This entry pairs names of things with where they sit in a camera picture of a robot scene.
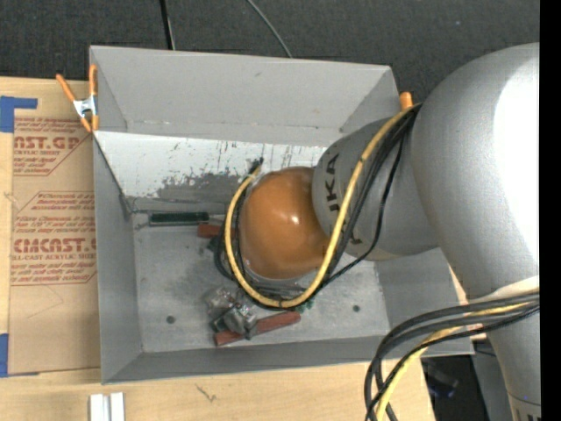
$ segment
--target yellow cable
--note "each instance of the yellow cable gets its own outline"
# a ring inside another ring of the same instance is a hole
[[[333,232],[331,233],[331,236],[330,236],[330,242],[327,246],[327,250],[326,250],[325,255],[323,257],[322,265],[318,269],[318,271],[316,273],[316,277],[314,278],[312,283],[309,285],[309,287],[306,290],[304,290],[299,296],[297,296],[293,299],[288,299],[288,300],[285,300],[285,301],[277,301],[275,299],[272,299],[272,298],[269,298],[267,296],[261,295],[256,289],[254,289],[245,280],[244,276],[242,275],[242,273],[241,273],[241,271],[238,267],[238,264],[236,263],[234,252],[233,252],[232,246],[231,246],[231,220],[232,220],[232,217],[233,217],[233,213],[234,213],[234,209],[236,207],[236,204],[238,203],[238,199],[240,198],[240,196],[242,195],[244,190],[247,189],[249,184],[255,179],[255,177],[257,176],[257,173],[259,172],[259,169],[254,170],[253,173],[251,175],[249,175],[242,182],[238,191],[234,194],[234,197],[231,199],[230,206],[228,208],[228,212],[226,213],[226,220],[225,220],[225,227],[224,227],[224,229],[225,229],[224,243],[226,245],[226,254],[228,256],[228,262],[230,263],[232,272],[236,276],[236,279],[238,280],[238,283],[242,286],[242,288],[247,292],[248,295],[250,295],[255,300],[259,301],[260,303],[264,304],[265,306],[287,309],[287,308],[295,307],[295,306],[297,306],[301,303],[306,302],[306,300],[308,300],[308,298],[310,298],[314,294],[314,292],[317,290],[317,288],[322,283],[323,277],[325,276],[325,273],[327,272],[327,268],[330,265],[333,254],[335,253],[335,249],[336,249],[337,243],[339,241],[339,236],[341,235],[341,229],[343,228],[344,219],[346,218],[347,211],[349,210],[352,195],[354,193],[357,181],[359,180],[360,173],[362,172],[362,168],[364,166],[365,161],[370,157],[370,155],[373,153],[374,148],[380,143],[380,141],[383,139],[383,137],[386,135],[386,133],[389,130],[391,130],[392,127],[394,127],[394,125],[396,125],[405,115],[407,115],[409,112],[411,112],[417,106],[418,105],[407,108],[406,110],[401,111],[397,115],[390,118],[380,128],[380,130],[378,132],[376,132],[376,134],[372,137],[370,142],[368,142],[368,145],[366,146],[366,148],[364,149],[364,151],[360,155],[359,161],[357,162],[357,165],[355,166],[355,168],[352,172],[351,179],[349,180],[349,184],[348,184],[347,189],[344,193],[343,202],[341,203],[339,214],[337,216],[335,226],[333,227]]]
[[[480,315],[493,315],[493,314],[496,314],[496,313],[502,313],[502,312],[506,312],[506,311],[509,311],[509,310],[518,309],[518,308],[521,308],[521,307],[526,306],[528,304],[529,303],[519,303],[519,304],[511,304],[511,305],[508,305],[508,306],[505,306],[505,307],[496,307],[496,308],[493,308],[493,309],[479,310],[477,312],[470,313],[467,316],[468,317],[476,317],[476,316],[480,316]],[[457,331],[460,327],[461,326],[448,327],[446,329],[442,329],[440,331],[433,332],[426,339],[424,339],[421,343],[419,343],[417,346],[424,345],[425,343],[429,343],[432,340],[441,339],[442,337],[445,337],[446,335],[451,334],[454,331]],[[389,403],[389,398],[394,393],[394,390],[397,387],[397,384],[399,383],[400,379],[405,375],[405,373],[407,372],[407,369],[409,368],[411,363],[414,360],[418,359],[421,355],[423,355],[423,353],[427,349],[429,349],[428,346],[424,347],[422,349],[419,349],[418,351],[412,353],[403,362],[403,365],[397,371],[397,373],[395,373],[394,379],[387,386],[386,391],[384,392],[384,394],[382,395],[382,397],[378,401],[378,407],[376,408],[376,419],[378,419],[379,421],[382,420],[382,417],[383,417],[384,413],[386,412],[386,407]]]

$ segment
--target orange clip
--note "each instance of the orange clip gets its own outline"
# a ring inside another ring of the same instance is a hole
[[[411,92],[400,93],[400,105],[402,111],[413,106],[413,96],[411,95]]]
[[[74,105],[76,112],[80,116],[80,121],[87,132],[97,131],[99,128],[99,116],[97,115],[97,66],[91,64],[89,66],[89,97],[85,100],[77,100],[74,92],[68,86],[67,81],[61,74],[55,76],[56,81],[59,82],[62,87],[64,95],[67,96],[68,100]],[[87,111],[91,112],[91,123],[86,119],[85,113]]]

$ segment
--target blue tape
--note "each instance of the blue tape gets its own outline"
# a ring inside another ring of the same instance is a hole
[[[37,98],[0,96],[0,132],[14,132],[15,109],[37,109]]]
[[[8,377],[8,334],[0,334],[0,377]]]

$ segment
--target black floor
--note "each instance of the black floor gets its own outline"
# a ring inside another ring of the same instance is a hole
[[[540,39],[540,0],[253,0],[298,58],[391,65],[399,90],[422,101],[482,54]],[[245,0],[167,0],[181,50],[283,56]],[[88,46],[166,48],[158,0],[0,0],[0,75],[84,79]],[[485,420],[469,359],[440,360],[464,376],[439,420]]]

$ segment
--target black cable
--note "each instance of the black cable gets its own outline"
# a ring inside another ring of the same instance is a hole
[[[537,307],[538,304],[531,304],[530,308]],[[365,403],[366,406],[370,403],[370,395],[372,394],[372,375],[376,378],[376,385],[378,388],[384,383],[382,372],[381,372],[381,365],[382,361],[384,360],[384,356],[387,355],[389,351],[396,348],[398,345],[404,343],[405,341],[414,339],[421,335],[430,334],[432,332],[440,331],[441,329],[447,329],[450,327],[460,327],[460,326],[468,326],[468,325],[478,325],[478,324],[490,324],[495,323],[497,321],[501,321],[505,318],[505,316],[512,316],[515,314],[523,313],[529,307],[521,307],[517,309],[513,309],[512,311],[504,314],[492,314],[492,315],[480,315],[476,317],[459,317],[459,318],[452,318],[447,319],[444,321],[436,322],[430,325],[420,326],[416,329],[413,329],[408,332],[404,332],[397,338],[392,338],[391,341],[387,342],[385,345],[380,345],[376,355],[370,362],[368,369],[366,370],[366,375],[369,375],[369,379],[365,379]]]
[[[397,171],[397,166],[399,165],[399,162],[400,162],[402,146],[400,146],[400,150],[398,151],[398,154],[396,155],[394,165],[392,166],[392,170],[391,170],[390,175],[387,179],[384,194],[383,194],[382,198],[380,199],[380,207],[379,207],[379,211],[378,211],[379,216],[378,216],[378,222],[377,222],[378,224],[376,226],[376,233],[374,234],[374,241],[371,244],[371,247],[368,249],[366,254],[362,254],[359,259],[357,259],[354,262],[352,262],[351,264],[347,265],[345,268],[340,270],[336,275],[331,276],[331,273],[333,272],[334,268],[339,263],[342,255],[344,253],[344,250],[346,249],[346,247],[347,247],[347,245],[348,245],[348,243],[351,239],[352,232],[354,231],[356,223],[358,222],[360,212],[362,211],[362,208],[364,207],[364,204],[366,202],[366,198],[368,197],[370,189],[373,186],[374,180],[378,176],[378,173],[379,173],[383,163],[385,162],[386,158],[391,153],[391,151],[394,149],[395,145],[397,145],[397,142],[398,141],[401,142],[405,138],[405,135],[407,134],[407,131],[412,126],[412,124],[415,122],[415,117],[416,117],[416,114],[417,114],[418,110],[420,109],[420,107],[421,107],[421,105],[418,104],[417,106],[412,108],[410,110],[410,112],[408,112],[403,117],[403,119],[401,120],[401,123],[394,126],[393,130],[390,131],[390,133],[387,134],[387,136],[384,138],[384,140],[382,140],[381,145],[380,145],[380,150],[379,150],[378,154],[375,155],[370,167],[368,168],[365,183],[363,184],[363,187],[362,187],[361,191],[359,192],[359,197],[357,199],[357,202],[355,203],[354,208],[353,208],[352,212],[350,213],[349,221],[345,226],[343,236],[342,236],[341,240],[339,241],[339,244],[337,245],[337,250],[336,250],[336,252],[333,256],[333,259],[331,260],[330,268],[328,269],[328,275],[330,277],[328,278],[326,283],[332,282],[334,279],[337,279],[340,275],[346,273],[349,269],[351,269],[352,267],[357,265],[359,262],[361,262],[368,254],[370,254],[372,252],[372,250],[375,248],[376,244],[378,243],[378,239],[379,239],[380,233],[381,233],[381,222],[382,222],[382,218],[383,218],[383,215],[384,215],[386,201],[387,201],[387,197],[389,196],[389,190],[391,189],[391,185],[392,185],[393,180],[394,180],[395,172]]]
[[[265,22],[265,25],[267,26],[267,28],[271,31],[273,36],[279,41],[279,44],[282,47],[282,49],[284,50],[284,53],[287,55],[287,57],[288,58],[294,58],[294,56],[290,53],[290,50],[288,50],[287,44],[284,43],[284,40],[282,40],[282,37],[279,35],[279,33],[277,33],[273,24],[271,22],[269,22],[269,19],[266,17],[266,15],[263,13],[263,11],[259,9],[259,6],[257,4],[255,4],[253,2],[253,0],[246,0],[246,2],[252,7],[252,9],[257,13],[257,15],[261,18],[261,20],[263,20],[263,22]]]
[[[161,19],[164,23],[164,32],[166,34],[166,45],[168,50],[175,50],[174,35],[172,33],[172,25],[169,21],[169,16],[167,14],[167,4],[166,0],[158,0],[160,2],[160,12]]]
[[[378,349],[376,351],[376,356],[378,356],[381,352],[383,352],[386,346],[392,345],[394,342],[398,342],[401,335],[404,335],[403,332],[415,326],[421,325],[423,323],[428,323],[429,321],[433,321],[433,320],[442,321],[442,318],[465,314],[468,312],[496,309],[508,305],[514,305],[519,303],[533,303],[533,302],[539,302],[539,292],[531,292],[525,295],[510,296],[501,299],[484,301],[481,303],[457,305],[453,307],[448,307],[446,309],[433,310],[432,312],[423,313],[422,315],[418,315],[417,317],[413,317],[407,321],[404,321],[403,323],[397,325],[394,329],[392,329],[380,342]],[[373,371],[373,367],[371,363],[371,366],[366,371],[366,375],[371,375],[372,371]],[[368,405],[372,394],[372,380],[370,382],[365,381],[364,391],[365,391],[366,405]]]
[[[449,341],[449,340],[452,340],[452,339],[462,339],[462,338],[465,338],[465,337],[471,337],[472,335],[475,335],[475,334],[478,334],[478,333],[495,331],[495,330],[500,329],[502,327],[505,327],[507,325],[511,325],[513,323],[521,321],[524,318],[531,317],[532,315],[535,315],[538,311],[540,311],[539,306],[538,307],[532,307],[531,309],[525,310],[523,313],[520,313],[518,315],[514,315],[512,317],[509,317],[509,318],[505,319],[504,321],[500,321],[498,323],[494,323],[494,324],[491,324],[491,325],[476,328],[476,329],[473,329],[471,331],[446,335],[445,337],[442,337],[441,339],[434,339],[434,340],[428,341],[426,343],[423,343],[419,346],[416,346],[414,349],[409,351],[405,356],[403,356],[401,358],[401,360],[397,363],[397,365],[394,367],[394,369],[392,369],[392,371],[389,374],[389,376],[387,377],[387,379],[384,381],[383,386],[379,389],[376,396],[368,404],[365,421],[368,421],[369,419],[372,420],[372,421],[377,421],[376,416],[373,413],[374,406],[376,405],[376,403],[378,403],[380,398],[387,391],[387,387],[390,385],[392,380],[395,378],[395,375],[397,374],[397,372],[403,367],[405,361],[412,354],[416,353],[417,351],[419,351],[421,349],[424,349],[425,347],[433,346],[433,345],[436,345],[438,343],[444,343],[445,341]]]
[[[220,226],[220,231],[217,235],[217,244],[214,250],[214,264],[217,270],[225,278],[232,280],[232,274],[224,266],[224,261],[222,260],[222,252],[224,251],[224,223]]]
[[[394,183],[394,177],[395,177],[395,172],[397,171],[397,166],[399,165],[400,160],[401,160],[401,152],[402,152],[402,149],[403,149],[404,139],[405,138],[401,139],[399,150],[397,152],[397,155],[395,156],[394,165],[392,166],[389,177],[387,178],[386,187],[384,188],[384,193],[382,194],[382,198],[380,199],[380,206],[378,208],[378,221],[376,223],[376,232],[374,233],[374,238],[373,238],[372,244],[357,259],[355,259],[353,262],[351,262],[351,263],[347,264],[346,266],[344,266],[343,268],[341,268],[339,271],[337,271],[336,274],[331,275],[329,277],[329,279],[325,282],[325,285],[335,281],[338,277],[341,277],[347,271],[349,271],[351,268],[353,268],[354,266],[359,264],[361,261],[363,261],[373,251],[373,249],[378,244],[378,240],[380,239],[380,234],[381,234],[381,231],[382,231],[382,222],[383,222],[383,219],[384,219],[384,211],[386,209],[386,201],[387,201],[387,197],[389,196],[389,191],[392,187],[392,184]]]

